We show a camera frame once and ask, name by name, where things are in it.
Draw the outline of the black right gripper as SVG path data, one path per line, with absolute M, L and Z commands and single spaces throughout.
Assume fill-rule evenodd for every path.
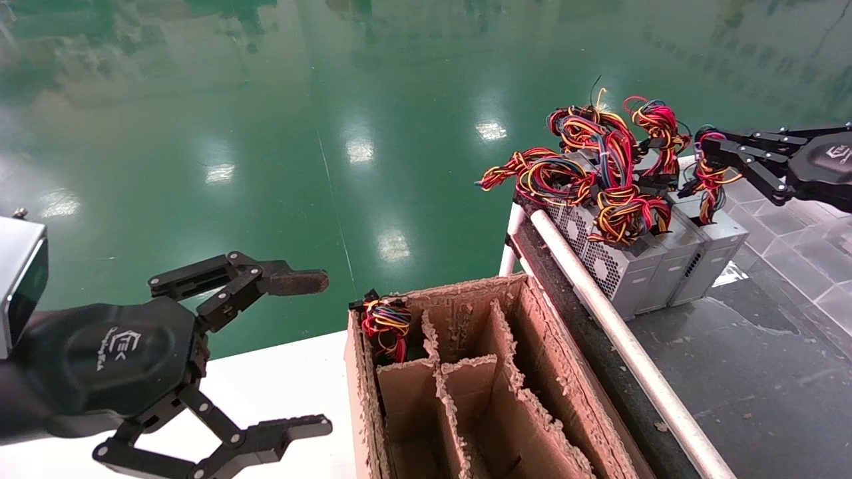
M 840 212 L 851 212 L 851 126 L 829 124 L 810 128 L 780 127 L 775 130 L 724 130 L 703 126 L 695 144 L 703 150 L 710 140 L 727 140 L 745 148 L 776 154 L 703 154 L 713 170 L 733 168 L 770 203 L 821 202 Z M 791 185 L 786 182 L 790 172 Z

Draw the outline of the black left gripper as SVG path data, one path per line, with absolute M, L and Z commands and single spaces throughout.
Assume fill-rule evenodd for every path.
M 19 340 L 21 419 L 124 420 L 92 458 L 137 478 L 234 478 L 281 461 L 295 440 L 332 433 L 322 414 L 238 428 L 198 388 L 210 356 L 207 333 L 265 295 L 325 291 L 325 270 L 294 270 L 285 260 L 232 251 L 152 276 L 147 285 L 154 299 L 143 304 L 34 313 Z M 210 291 L 196 315 L 177 303 Z M 136 447 L 141 434 L 185 409 L 221 440 L 211 455 L 192 462 Z

